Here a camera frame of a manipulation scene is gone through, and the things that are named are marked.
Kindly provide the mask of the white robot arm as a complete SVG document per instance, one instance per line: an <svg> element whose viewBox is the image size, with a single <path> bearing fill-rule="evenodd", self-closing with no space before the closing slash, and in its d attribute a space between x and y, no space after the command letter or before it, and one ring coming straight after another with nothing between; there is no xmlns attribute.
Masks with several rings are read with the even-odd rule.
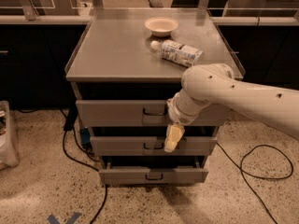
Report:
<svg viewBox="0 0 299 224"><path fill-rule="evenodd" d="M299 138L299 91L238 81L224 63L188 68L181 77L181 90L167 101L171 123L164 150L172 152L185 127L206 107L218 104L264 123L295 139Z"/></svg>

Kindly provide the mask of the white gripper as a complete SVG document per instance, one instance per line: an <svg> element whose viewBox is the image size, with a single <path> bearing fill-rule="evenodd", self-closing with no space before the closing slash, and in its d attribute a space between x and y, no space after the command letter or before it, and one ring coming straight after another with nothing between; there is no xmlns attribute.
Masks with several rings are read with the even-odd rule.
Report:
<svg viewBox="0 0 299 224"><path fill-rule="evenodd" d="M179 111L173 98L168 99L166 103L168 116L175 124L167 126L164 151L173 152L185 132L184 127L181 125L188 125L191 121L188 116Z"/></svg>

